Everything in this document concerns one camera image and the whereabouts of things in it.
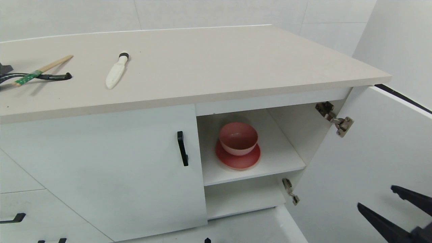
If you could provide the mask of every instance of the bowl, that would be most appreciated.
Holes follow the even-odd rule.
[[[258,142],[258,133],[251,125],[231,122],[219,131],[219,141],[225,151],[241,156],[250,153]]]

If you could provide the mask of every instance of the beige countertop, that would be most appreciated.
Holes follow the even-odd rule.
[[[106,76],[130,59],[117,86]],[[1,85],[1,123],[386,83],[372,66],[274,26],[109,32],[0,43],[2,64],[70,80]]]

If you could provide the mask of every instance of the cabinet hinge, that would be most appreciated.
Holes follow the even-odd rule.
[[[283,187],[290,197],[292,197],[292,203],[294,205],[299,204],[300,198],[292,192],[292,184],[287,178],[282,178]]]
[[[345,118],[336,118],[336,115],[332,112],[333,108],[334,105],[328,101],[317,103],[315,105],[315,109],[321,114],[321,116],[323,116],[327,121],[334,123],[337,128],[336,134],[339,135],[339,137],[344,137],[354,123],[354,120],[348,116]]]

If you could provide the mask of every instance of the plate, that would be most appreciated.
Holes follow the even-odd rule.
[[[218,140],[216,143],[216,156],[219,160],[231,169],[244,170],[252,167],[258,162],[261,156],[260,146],[257,144],[255,148],[248,154],[242,156],[235,156],[222,147],[222,144]]]

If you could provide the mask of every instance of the cabinet handle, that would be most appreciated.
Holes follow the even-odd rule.
[[[19,213],[19,214],[16,214],[15,218],[13,218],[12,220],[0,221],[0,224],[19,223],[24,219],[24,217],[25,217],[25,213]]]
[[[184,149],[183,131],[177,132],[177,141],[178,141],[178,147],[180,148],[181,159],[183,160],[183,165],[188,166],[189,162],[187,161],[188,157],[186,154],[186,150]]]
[[[58,243],[65,243],[66,242],[66,238],[61,238],[60,240],[58,240]],[[45,243],[44,240],[40,240],[38,241],[38,243]]]

